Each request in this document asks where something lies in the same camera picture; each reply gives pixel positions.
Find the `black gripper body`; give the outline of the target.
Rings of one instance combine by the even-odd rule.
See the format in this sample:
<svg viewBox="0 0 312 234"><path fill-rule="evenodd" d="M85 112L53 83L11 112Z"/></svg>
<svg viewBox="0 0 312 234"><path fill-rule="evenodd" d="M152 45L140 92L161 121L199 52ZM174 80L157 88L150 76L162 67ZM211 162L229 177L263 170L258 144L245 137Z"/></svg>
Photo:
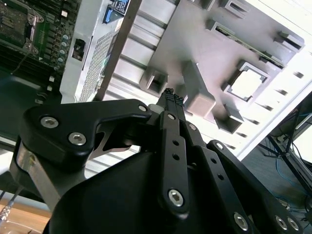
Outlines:
<svg viewBox="0 0 312 234"><path fill-rule="evenodd" d="M221 174L193 170L184 153L139 153L70 189L47 234L236 234Z"/></svg>

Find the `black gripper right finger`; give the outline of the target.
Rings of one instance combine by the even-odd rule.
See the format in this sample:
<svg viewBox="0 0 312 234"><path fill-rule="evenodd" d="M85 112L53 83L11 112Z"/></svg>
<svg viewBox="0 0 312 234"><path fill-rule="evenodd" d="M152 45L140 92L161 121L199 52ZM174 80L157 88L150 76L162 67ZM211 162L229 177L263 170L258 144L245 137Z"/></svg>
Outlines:
<svg viewBox="0 0 312 234"><path fill-rule="evenodd" d="M205 143L199 130L185 119L183 98L174 95L177 115L186 134L187 149L196 164L196 187L203 205L212 193L210 230L216 234L303 234L304 227L280 201L219 141ZM209 183L205 189L204 182Z"/></svg>

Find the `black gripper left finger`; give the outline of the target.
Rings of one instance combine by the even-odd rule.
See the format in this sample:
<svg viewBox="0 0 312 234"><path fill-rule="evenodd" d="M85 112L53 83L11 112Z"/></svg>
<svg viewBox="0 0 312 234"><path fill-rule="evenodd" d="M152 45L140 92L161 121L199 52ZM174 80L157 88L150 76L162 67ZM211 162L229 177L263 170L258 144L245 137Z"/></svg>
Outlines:
<svg viewBox="0 0 312 234"><path fill-rule="evenodd" d="M21 142L70 189L87 180L76 183L91 156L133 145L140 147L137 154L186 156L174 95L166 89L157 102L158 111L136 99L35 107L23 116Z"/></svg>

